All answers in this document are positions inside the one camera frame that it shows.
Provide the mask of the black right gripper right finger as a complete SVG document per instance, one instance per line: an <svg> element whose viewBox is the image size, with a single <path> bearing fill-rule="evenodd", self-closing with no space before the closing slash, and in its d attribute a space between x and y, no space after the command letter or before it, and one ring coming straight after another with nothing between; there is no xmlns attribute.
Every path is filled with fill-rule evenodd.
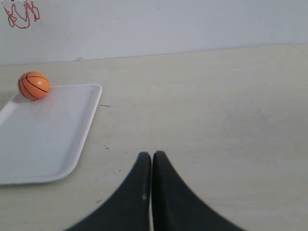
<svg viewBox="0 0 308 231"><path fill-rule="evenodd" d="M242 230L200 200L163 151L153 156L152 215L155 231Z"/></svg>

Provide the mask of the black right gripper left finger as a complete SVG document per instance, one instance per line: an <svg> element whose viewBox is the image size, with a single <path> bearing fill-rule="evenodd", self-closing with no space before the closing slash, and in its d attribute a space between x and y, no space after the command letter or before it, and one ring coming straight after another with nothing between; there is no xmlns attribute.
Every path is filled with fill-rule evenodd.
<svg viewBox="0 0 308 231"><path fill-rule="evenodd" d="M147 152L138 154L118 189L98 209L69 231L148 231L152 162Z"/></svg>

